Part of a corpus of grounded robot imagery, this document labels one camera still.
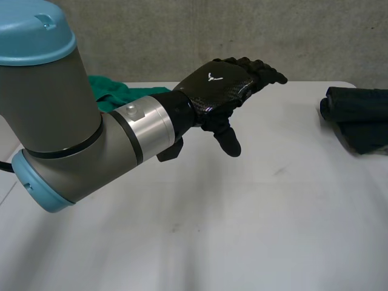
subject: black cable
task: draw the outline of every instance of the black cable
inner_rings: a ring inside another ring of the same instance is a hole
[[[12,165],[9,162],[0,162],[0,170],[9,172],[9,173],[14,173]]]

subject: gray concrete wall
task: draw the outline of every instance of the gray concrete wall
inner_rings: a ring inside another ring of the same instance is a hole
[[[292,81],[388,88],[387,0],[53,0],[89,74],[179,81],[213,58],[262,59]]]

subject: black carbon fiber hand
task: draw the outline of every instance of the black carbon fiber hand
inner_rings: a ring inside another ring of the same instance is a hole
[[[222,149],[239,156],[241,146],[229,124],[233,111],[268,84],[285,84],[287,78],[260,60],[215,59],[200,67],[174,90],[191,101],[196,124],[213,132]]]

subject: silver metal cylinder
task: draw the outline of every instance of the silver metal cylinder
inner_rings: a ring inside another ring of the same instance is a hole
[[[115,111],[133,130],[141,147],[143,161],[174,144],[173,124],[164,107],[154,97],[145,96]]]

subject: black ring band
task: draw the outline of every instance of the black ring band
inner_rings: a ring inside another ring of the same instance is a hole
[[[131,145],[133,147],[133,151],[135,152],[138,165],[140,165],[143,162],[143,151],[141,149],[138,138],[136,137],[132,128],[129,126],[129,124],[125,120],[125,118],[122,117],[121,114],[118,113],[117,111],[111,111],[111,112],[109,112],[109,114],[112,115],[113,118],[115,118],[116,121],[121,125],[122,129],[124,129],[125,133],[128,136],[129,141],[131,142]]]
[[[30,155],[39,159],[64,158],[66,156],[71,156],[71,155],[74,155],[75,153],[79,153],[84,149],[90,147],[101,136],[103,131],[104,131],[104,122],[102,121],[102,117],[101,117],[101,122],[96,132],[92,134],[89,138],[85,139],[80,144],[74,145],[73,147],[69,147],[68,149],[65,149],[65,150],[60,150],[58,152],[40,153],[40,152],[34,152],[33,150],[29,150],[29,149],[26,149],[26,150]]]

